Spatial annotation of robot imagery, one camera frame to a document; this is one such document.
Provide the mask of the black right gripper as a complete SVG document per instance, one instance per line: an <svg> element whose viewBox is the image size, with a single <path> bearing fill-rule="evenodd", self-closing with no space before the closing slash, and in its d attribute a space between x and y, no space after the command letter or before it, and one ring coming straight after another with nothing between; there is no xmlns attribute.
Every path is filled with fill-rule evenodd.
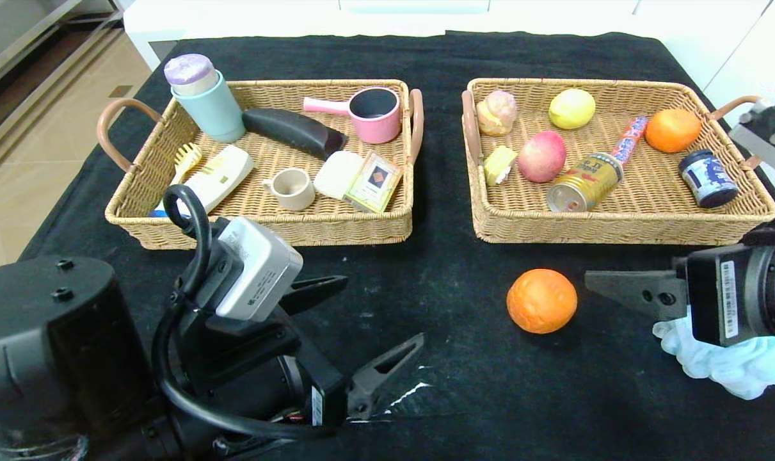
<svg viewBox="0 0 775 461"><path fill-rule="evenodd" d="M729 347L775 337L775 245L701 249L673 270L587 271L589 291L656 321L691 313L698 341Z"/></svg>

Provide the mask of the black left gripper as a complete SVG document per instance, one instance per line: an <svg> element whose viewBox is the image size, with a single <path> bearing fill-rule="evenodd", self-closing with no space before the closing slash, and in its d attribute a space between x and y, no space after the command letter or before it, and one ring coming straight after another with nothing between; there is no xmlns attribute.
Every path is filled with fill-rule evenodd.
<svg viewBox="0 0 775 461"><path fill-rule="evenodd" d="M211 320L217 344L211 402L253 420L253 438L313 440L337 432L346 414L346 377L292 316L340 293L348 280L328 275L294 281L266 321ZM425 342L419 333L355 371L347 417L381 416L404 396Z"/></svg>

